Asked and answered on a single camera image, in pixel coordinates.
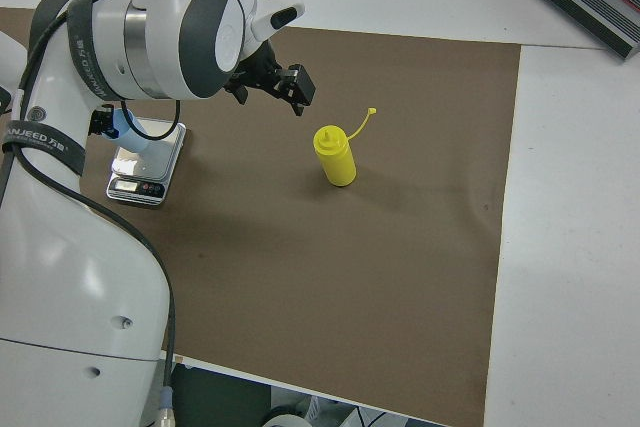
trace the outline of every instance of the black cable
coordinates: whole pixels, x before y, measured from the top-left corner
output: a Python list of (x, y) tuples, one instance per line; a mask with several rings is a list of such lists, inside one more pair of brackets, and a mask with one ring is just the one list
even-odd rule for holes
[(138, 134), (140, 137), (142, 137), (143, 139), (147, 139), (147, 140), (166, 139), (173, 133), (174, 130), (176, 130), (176, 126), (178, 125), (178, 122), (180, 122), (180, 101), (179, 100), (176, 100), (176, 113), (173, 116), (173, 123), (171, 124), (171, 127), (169, 127), (169, 130), (167, 130), (164, 134), (157, 135), (157, 136), (145, 134), (135, 126), (135, 124), (133, 123), (133, 119), (131, 118), (131, 113), (129, 112), (129, 109), (127, 109), (127, 103), (124, 100), (120, 101), (120, 107), (122, 108), (122, 113), (124, 114), (124, 120), (127, 121), (129, 128), (133, 130), (136, 134)]
[(386, 412), (382, 412), (375, 419), (373, 419), (371, 422), (369, 422), (369, 425), (364, 425), (364, 419), (362, 418), (362, 412), (360, 412), (360, 406), (357, 406), (356, 410), (358, 411), (358, 417), (360, 418), (360, 423), (362, 424), (362, 427), (371, 427), (373, 424), (375, 424), (380, 419), (380, 417), (382, 417), (383, 415), (386, 414)]
[[(40, 62), (42, 61), (42, 57), (45, 53), (49, 40), (53, 36), (53, 34), (63, 25), (67, 20), (67, 13), (63, 12), (58, 17), (56, 17), (44, 32), (40, 35), (36, 43), (34, 44), (33, 50), (29, 55), (29, 59), (27, 60), (27, 65), (20, 79), (19, 89), (24, 91), (24, 95), (20, 102), (20, 119), (24, 119), (26, 108), (29, 104), (29, 97), (31, 95), (31, 89), (33, 86), (33, 82), (35, 81), (36, 74), (40, 67)], [(60, 194), (66, 195), (67, 197), (77, 200), (82, 204), (90, 207), (91, 209), (99, 212), (104, 215), (106, 218), (111, 220), (113, 223), (120, 226), (124, 231), (129, 233), (132, 237), (134, 237), (138, 242), (140, 242), (156, 259), (162, 272), (167, 281), (167, 286), (169, 288), (169, 313), (167, 318), (167, 356), (165, 359), (164, 365), (164, 378), (163, 385), (168, 386), (171, 385), (171, 367), (173, 354), (175, 352), (175, 330), (176, 330), (176, 316), (175, 316), (175, 302), (173, 297), (173, 289), (171, 286), (171, 281), (169, 279), (169, 274), (166, 270), (164, 262), (160, 257), (160, 254), (155, 249), (155, 247), (149, 242), (149, 240), (140, 232), (136, 227), (134, 227), (131, 223), (129, 223), (126, 219), (111, 211), (107, 207), (85, 197), (84, 195), (69, 189), (68, 187), (56, 182), (51, 179), (47, 175), (40, 172), (36, 167), (34, 167), (24, 156), (22, 152), (22, 148), (18, 145), (12, 146), (12, 151), (7, 152), (6, 155), (10, 155), (11, 157), (15, 157), (18, 159), (18, 162), (22, 166), (25, 171), (27, 171), (32, 177), (36, 180), (40, 181), (47, 187), (56, 190)]]

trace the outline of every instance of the brown paper surface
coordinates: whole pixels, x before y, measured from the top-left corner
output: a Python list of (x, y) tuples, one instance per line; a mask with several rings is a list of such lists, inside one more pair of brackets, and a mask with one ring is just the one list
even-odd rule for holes
[[(23, 41), (30, 11), (0, 10)], [(92, 137), (83, 191), (162, 253), (177, 352), (380, 408), (482, 425), (519, 46), (285, 29), (279, 62), (316, 86), (302, 118), (267, 94), (184, 102), (189, 129), (159, 209), (105, 197)], [(131, 102), (171, 119), (173, 104)], [(312, 137), (352, 140), (330, 185)]]

